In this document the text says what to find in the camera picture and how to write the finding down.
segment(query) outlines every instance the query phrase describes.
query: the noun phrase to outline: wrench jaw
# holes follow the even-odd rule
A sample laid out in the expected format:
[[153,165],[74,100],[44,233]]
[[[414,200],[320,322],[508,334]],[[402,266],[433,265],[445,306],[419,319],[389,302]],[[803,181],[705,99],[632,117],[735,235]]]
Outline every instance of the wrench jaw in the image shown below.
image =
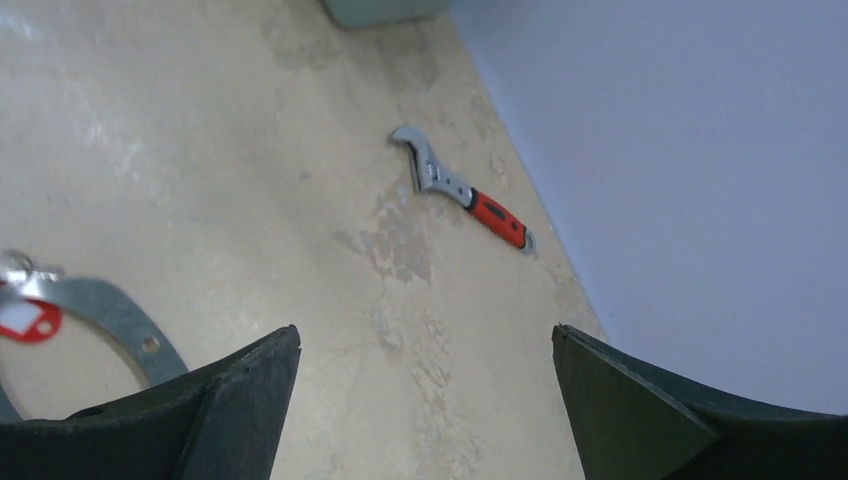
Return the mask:
[[440,192],[465,208],[471,205],[471,186],[442,165],[430,148],[424,132],[415,127],[401,127],[392,133],[391,138],[395,142],[409,145],[412,150],[410,170],[413,187],[417,192]]

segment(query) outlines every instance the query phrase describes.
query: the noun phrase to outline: dark green plastic part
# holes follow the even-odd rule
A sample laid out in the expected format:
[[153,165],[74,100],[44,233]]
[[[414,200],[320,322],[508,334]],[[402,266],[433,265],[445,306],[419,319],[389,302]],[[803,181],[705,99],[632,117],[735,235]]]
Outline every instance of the dark green plastic part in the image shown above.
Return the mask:
[[848,478],[848,417],[722,392],[571,326],[553,343],[588,480]]

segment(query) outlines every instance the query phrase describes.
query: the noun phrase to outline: red tag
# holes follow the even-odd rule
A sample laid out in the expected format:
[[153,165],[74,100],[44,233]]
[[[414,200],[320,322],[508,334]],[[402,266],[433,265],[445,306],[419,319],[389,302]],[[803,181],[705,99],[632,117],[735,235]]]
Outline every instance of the red tag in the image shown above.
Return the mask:
[[0,335],[24,343],[39,343],[56,335],[62,310],[40,300],[20,300],[0,307]]

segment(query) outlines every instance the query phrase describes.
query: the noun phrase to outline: metal wrench head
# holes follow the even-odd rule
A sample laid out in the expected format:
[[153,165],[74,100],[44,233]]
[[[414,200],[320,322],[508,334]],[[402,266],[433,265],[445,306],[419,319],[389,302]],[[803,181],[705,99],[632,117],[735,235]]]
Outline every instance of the metal wrench head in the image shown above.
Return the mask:
[[10,249],[0,252],[0,288],[20,290],[33,278],[55,282],[64,274],[62,267],[36,263],[21,251]]
[[392,133],[391,138],[395,142],[409,145],[412,149],[410,167],[412,183],[417,192],[441,192],[463,207],[471,205],[471,186],[465,179],[442,165],[421,129],[401,127]]

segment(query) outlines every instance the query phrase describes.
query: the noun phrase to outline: silver metal bracket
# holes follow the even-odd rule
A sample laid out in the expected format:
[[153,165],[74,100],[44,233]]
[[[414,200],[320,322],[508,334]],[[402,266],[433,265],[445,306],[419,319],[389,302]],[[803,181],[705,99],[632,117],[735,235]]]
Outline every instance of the silver metal bracket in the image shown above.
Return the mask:
[[[117,340],[144,371],[151,386],[188,373],[188,367],[153,320],[115,285],[96,278],[61,279],[60,267],[43,267],[27,255],[0,253],[0,306],[41,300],[88,320]],[[0,386],[0,423],[21,416]]]

